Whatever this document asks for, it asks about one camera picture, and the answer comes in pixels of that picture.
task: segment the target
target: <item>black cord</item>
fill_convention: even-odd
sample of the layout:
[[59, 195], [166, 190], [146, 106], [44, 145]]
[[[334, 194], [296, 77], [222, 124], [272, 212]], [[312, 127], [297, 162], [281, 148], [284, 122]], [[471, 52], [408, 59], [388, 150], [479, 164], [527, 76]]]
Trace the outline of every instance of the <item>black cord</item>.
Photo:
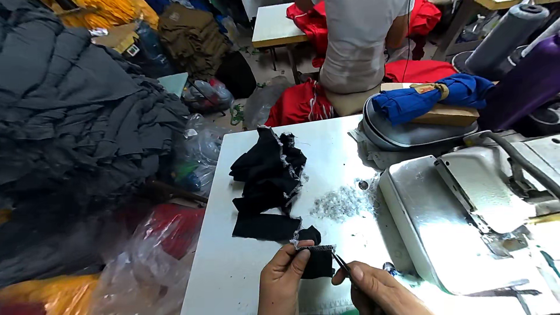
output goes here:
[[502, 147], [502, 149], [513, 161], [521, 165], [521, 167], [538, 180], [539, 183], [541, 183], [554, 197], [560, 198], [560, 186], [543, 171], [523, 157], [506, 139], [492, 132], [483, 132], [480, 134], [480, 138], [490, 138], [494, 140], [494, 142], [499, 144], [499, 146]]
[[407, 6], [407, 39], [408, 39], [408, 55], [407, 55], [407, 64], [404, 65], [404, 72], [403, 72], [403, 83], [404, 83], [404, 75], [407, 72], [407, 68], [408, 68], [408, 61], [410, 60], [410, 0], [408, 0], [408, 6]]

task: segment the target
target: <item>pile of gray fabric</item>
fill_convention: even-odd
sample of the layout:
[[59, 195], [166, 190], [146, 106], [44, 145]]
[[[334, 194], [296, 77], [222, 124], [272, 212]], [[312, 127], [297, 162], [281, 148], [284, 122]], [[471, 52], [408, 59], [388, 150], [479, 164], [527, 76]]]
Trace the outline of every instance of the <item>pile of gray fabric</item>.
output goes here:
[[[66, 29], [47, 9], [25, 2], [8, 9], [3, 1], [0, 196], [15, 209], [0, 225], [0, 265], [25, 234], [67, 233], [134, 192], [158, 171], [189, 114], [139, 67], [91, 44], [86, 29]], [[26, 229], [14, 235], [13, 224]]]

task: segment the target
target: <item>tweezers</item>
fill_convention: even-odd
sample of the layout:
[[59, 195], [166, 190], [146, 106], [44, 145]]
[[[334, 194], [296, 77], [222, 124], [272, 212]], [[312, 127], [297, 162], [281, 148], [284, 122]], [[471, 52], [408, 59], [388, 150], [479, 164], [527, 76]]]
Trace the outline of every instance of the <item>tweezers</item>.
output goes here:
[[348, 265], [344, 262], [344, 260], [342, 260], [342, 258], [339, 255], [335, 255], [333, 252], [331, 252], [331, 254], [333, 255], [334, 260], [338, 262], [338, 265], [340, 265], [340, 267], [346, 271], [346, 275], [350, 279], [352, 285], [356, 289], [358, 289], [358, 286], [354, 283], [354, 280], [352, 279], [352, 275], [350, 274], [350, 268], [348, 267]]

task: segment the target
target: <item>purple fabric roll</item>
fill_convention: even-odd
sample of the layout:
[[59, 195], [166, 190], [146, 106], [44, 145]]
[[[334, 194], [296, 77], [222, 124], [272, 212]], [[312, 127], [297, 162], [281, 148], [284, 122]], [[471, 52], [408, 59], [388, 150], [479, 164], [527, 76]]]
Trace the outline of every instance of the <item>purple fabric roll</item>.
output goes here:
[[560, 92], [560, 34], [541, 41], [488, 93], [483, 129], [506, 129]]

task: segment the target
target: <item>folded blue fabric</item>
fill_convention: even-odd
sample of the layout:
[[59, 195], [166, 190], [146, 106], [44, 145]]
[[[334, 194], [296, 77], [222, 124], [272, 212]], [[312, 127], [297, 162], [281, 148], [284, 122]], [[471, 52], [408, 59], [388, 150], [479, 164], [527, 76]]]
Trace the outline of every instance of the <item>folded blue fabric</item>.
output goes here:
[[486, 106], [486, 93], [494, 86], [485, 78], [465, 73], [451, 75], [436, 83], [449, 88], [449, 95], [441, 101], [441, 92], [437, 89], [422, 94], [413, 88], [382, 91], [372, 99], [374, 110], [397, 125], [426, 114], [436, 103], [482, 109]]

